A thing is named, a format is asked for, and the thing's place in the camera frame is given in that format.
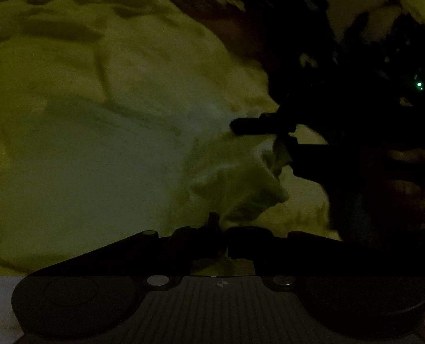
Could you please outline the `dark clothes pile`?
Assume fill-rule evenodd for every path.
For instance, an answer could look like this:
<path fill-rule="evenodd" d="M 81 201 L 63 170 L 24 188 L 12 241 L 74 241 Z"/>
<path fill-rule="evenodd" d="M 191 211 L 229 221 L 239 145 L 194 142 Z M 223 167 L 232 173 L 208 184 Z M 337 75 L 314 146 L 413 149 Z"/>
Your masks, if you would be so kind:
<path fill-rule="evenodd" d="M 360 12 L 340 40 L 327 14 L 328 0 L 171 2 L 214 31 L 237 56 L 258 61 L 273 84 L 346 75 L 397 79 L 417 88 L 425 83 L 425 52 L 392 38 L 406 26 L 424 34 L 400 0 L 383 0 Z"/>

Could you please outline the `light patterned bed sheet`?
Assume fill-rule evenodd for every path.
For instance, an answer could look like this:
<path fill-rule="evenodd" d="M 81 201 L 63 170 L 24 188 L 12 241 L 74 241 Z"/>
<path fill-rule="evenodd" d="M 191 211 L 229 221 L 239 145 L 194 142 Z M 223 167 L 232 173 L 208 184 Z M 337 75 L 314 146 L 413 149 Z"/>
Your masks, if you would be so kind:
<path fill-rule="evenodd" d="M 0 138 L 56 103 L 86 100 L 162 113 L 217 101 L 236 117 L 274 112 L 267 76 L 171 0 L 0 0 Z M 325 233 L 327 197 L 279 170 L 288 199 L 255 224 Z M 0 276 L 22 276 L 0 265 Z"/>

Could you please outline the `white small garment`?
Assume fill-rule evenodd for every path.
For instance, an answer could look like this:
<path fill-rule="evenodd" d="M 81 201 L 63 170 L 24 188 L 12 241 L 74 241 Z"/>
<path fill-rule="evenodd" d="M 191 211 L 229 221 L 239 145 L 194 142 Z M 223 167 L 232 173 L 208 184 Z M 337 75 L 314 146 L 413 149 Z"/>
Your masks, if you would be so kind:
<path fill-rule="evenodd" d="M 0 138 L 0 265 L 29 273 L 141 231 L 256 219 L 283 203 L 272 136 L 222 102 L 162 113 L 56 103 Z"/>

